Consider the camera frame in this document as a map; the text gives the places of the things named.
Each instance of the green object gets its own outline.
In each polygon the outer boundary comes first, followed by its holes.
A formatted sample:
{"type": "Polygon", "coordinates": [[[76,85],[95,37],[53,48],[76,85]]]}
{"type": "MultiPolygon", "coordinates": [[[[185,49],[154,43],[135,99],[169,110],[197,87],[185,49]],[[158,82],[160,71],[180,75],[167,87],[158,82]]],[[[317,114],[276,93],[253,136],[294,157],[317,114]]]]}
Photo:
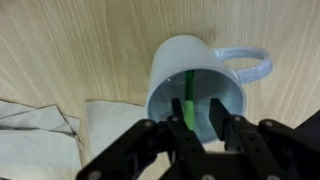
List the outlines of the green object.
{"type": "Polygon", "coordinates": [[[194,130],[193,75],[194,70],[185,73],[184,121],[190,130],[194,130]]]}

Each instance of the mug handle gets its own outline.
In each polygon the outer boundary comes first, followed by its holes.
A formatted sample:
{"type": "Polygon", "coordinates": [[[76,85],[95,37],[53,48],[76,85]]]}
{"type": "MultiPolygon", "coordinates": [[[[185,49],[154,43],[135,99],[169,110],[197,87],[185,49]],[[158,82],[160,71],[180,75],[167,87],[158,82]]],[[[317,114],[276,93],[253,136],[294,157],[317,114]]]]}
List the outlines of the mug handle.
{"type": "Polygon", "coordinates": [[[272,61],[269,53],[262,48],[239,46],[214,50],[221,61],[233,58],[255,58],[261,60],[261,62],[255,66],[235,70],[241,83],[259,80],[267,76],[272,70],[272,61]]]}

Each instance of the wooden table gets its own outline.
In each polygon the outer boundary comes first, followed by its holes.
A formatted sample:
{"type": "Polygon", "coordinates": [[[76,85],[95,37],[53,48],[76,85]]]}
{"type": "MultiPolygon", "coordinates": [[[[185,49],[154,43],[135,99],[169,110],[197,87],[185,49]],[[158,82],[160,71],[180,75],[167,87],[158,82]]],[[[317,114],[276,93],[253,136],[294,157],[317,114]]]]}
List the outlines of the wooden table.
{"type": "MultiPolygon", "coordinates": [[[[144,103],[156,49],[169,37],[189,34],[211,47],[267,49],[274,70],[244,85],[246,117],[295,127],[320,108],[319,11],[317,0],[0,0],[0,98],[57,104],[81,118],[86,164],[85,102],[144,103]]],[[[141,179],[154,179],[166,165],[162,159],[141,179]]],[[[51,175],[33,179],[57,179],[51,175]]]]}

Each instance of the wood grain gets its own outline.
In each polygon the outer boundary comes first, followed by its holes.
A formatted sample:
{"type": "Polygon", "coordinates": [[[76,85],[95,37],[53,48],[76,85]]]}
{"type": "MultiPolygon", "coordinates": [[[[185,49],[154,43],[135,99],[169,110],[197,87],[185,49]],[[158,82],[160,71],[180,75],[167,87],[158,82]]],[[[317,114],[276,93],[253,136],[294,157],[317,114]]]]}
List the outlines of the wood grain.
{"type": "MultiPolygon", "coordinates": [[[[88,150],[84,103],[144,103],[158,46],[190,34],[211,47],[266,48],[274,70],[244,85],[246,116],[295,127],[320,108],[319,11],[317,0],[0,0],[0,98],[57,104],[81,118],[88,150]]],[[[82,157],[90,160],[88,151],[82,157]]],[[[166,165],[161,158],[141,179],[155,179],[166,165]]]]}

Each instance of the bolt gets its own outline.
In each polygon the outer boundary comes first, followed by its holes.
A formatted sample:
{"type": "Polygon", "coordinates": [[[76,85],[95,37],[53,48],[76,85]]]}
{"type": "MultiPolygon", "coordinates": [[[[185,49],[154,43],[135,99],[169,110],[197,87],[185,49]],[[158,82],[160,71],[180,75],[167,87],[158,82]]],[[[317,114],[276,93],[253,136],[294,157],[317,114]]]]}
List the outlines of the bolt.
{"type": "Polygon", "coordinates": [[[275,176],[275,175],[272,175],[270,174],[268,177],[267,177],[267,180],[281,180],[278,176],[275,176]]]}
{"type": "Polygon", "coordinates": [[[179,118],[178,118],[177,116],[173,116],[173,117],[172,117],[172,120],[173,120],[173,121],[178,121],[179,118]]]}
{"type": "Polygon", "coordinates": [[[273,126],[273,122],[271,122],[271,121],[266,121],[265,124],[266,124],[267,126],[269,126],[269,127],[273,126]]]}
{"type": "Polygon", "coordinates": [[[202,176],[201,180],[216,180],[211,174],[205,174],[202,176]]]}
{"type": "Polygon", "coordinates": [[[150,121],[147,121],[147,122],[144,123],[144,125],[147,126],[147,127],[149,127],[149,126],[152,125],[152,123],[151,123],[150,121]]]}
{"type": "Polygon", "coordinates": [[[235,117],[234,117],[234,120],[236,120],[236,121],[241,121],[241,117],[235,116],[235,117]]]}
{"type": "Polygon", "coordinates": [[[101,178],[101,172],[100,171],[92,171],[88,175],[88,180],[99,180],[101,178]]]}

